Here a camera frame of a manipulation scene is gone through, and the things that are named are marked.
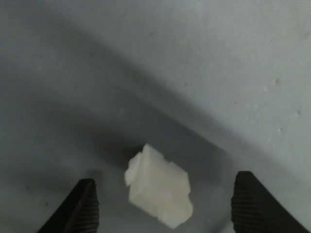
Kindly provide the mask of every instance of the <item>white cube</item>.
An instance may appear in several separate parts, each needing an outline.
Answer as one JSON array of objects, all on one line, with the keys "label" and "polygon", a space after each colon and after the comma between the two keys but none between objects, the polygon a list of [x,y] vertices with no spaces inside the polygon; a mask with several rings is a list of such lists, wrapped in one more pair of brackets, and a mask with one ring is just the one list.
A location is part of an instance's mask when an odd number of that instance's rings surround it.
[{"label": "white cube", "polygon": [[148,144],[130,160],[125,183],[130,203],[172,229],[193,213],[187,172]]}]

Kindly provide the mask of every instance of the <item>gray background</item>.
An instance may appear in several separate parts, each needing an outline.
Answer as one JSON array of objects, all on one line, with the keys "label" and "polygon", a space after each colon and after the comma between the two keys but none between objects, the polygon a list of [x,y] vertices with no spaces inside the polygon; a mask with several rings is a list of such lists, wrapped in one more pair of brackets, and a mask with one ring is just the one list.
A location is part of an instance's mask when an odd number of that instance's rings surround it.
[{"label": "gray background", "polygon": [[311,229],[309,1],[1,6],[1,232],[36,232],[83,177],[100,233],[171,232],[127,201],[146,142],[189,172],[194,214],[176,232],[233,232],[240,169]]}]

